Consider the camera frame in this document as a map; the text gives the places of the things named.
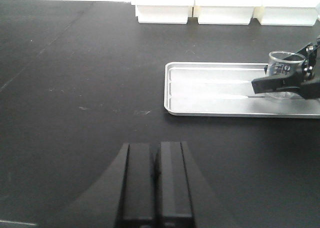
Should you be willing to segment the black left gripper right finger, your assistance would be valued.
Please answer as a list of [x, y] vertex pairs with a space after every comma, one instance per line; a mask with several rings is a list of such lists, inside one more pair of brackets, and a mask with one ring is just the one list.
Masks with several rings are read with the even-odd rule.
[[182, 146], [165, 141], [156, 155], [158, 227], [193, 227], [194, 219]]

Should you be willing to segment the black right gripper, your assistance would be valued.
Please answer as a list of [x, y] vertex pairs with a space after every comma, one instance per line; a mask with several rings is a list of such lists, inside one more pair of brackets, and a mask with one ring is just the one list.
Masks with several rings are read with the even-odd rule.
[[304, 99], [320, 97], [320, 36], [315, 43], [308, 43], [298, 54], [305, 57], [302, 65], [302, 81], [295, 75], [272, 75], [252, 80], [255, 94], [271, 92], [294, 92]]

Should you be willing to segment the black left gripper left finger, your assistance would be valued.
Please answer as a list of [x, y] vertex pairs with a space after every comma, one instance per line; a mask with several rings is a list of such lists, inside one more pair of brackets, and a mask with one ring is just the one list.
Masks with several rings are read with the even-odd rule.
[[115, 227], [154, 227], [153, 156], [146, 143], [124, 143], [126, 150]]

